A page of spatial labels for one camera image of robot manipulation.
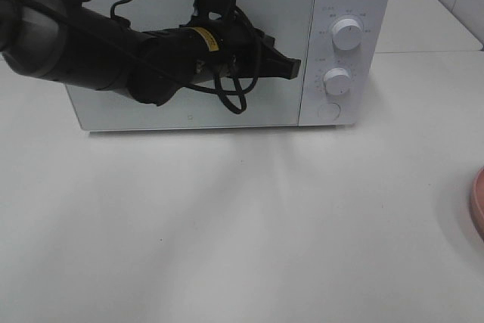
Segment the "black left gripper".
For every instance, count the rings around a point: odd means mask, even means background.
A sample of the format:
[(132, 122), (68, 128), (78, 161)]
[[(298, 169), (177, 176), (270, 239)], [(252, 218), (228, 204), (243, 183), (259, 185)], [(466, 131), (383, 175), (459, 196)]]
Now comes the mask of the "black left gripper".
[(295, 79), (301, 60), (289, 58), (275, 49), (275, 38), (246, 20), (224, 25), (218, 20), (181, 27), (201, 39), (202, 45), (190, 50), (194, 75), (189, 83), (199, 85), (215, 75), (231, 79)]

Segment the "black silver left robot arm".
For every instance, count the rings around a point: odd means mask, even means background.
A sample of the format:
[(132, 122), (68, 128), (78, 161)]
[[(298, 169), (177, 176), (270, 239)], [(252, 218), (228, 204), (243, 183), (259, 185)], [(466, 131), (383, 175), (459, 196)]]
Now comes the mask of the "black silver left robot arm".
[(240, 103), (233, 113), (246, 110), (245, 96), (258, 79), (294, 79), (300, 67), (239, 8), (227, 20), (139, 32), (82, 0), (1, 0), (1, 53), (22, 76), (157, 106), (183, 88), (216, 95), (223, 104), (235, 96)]

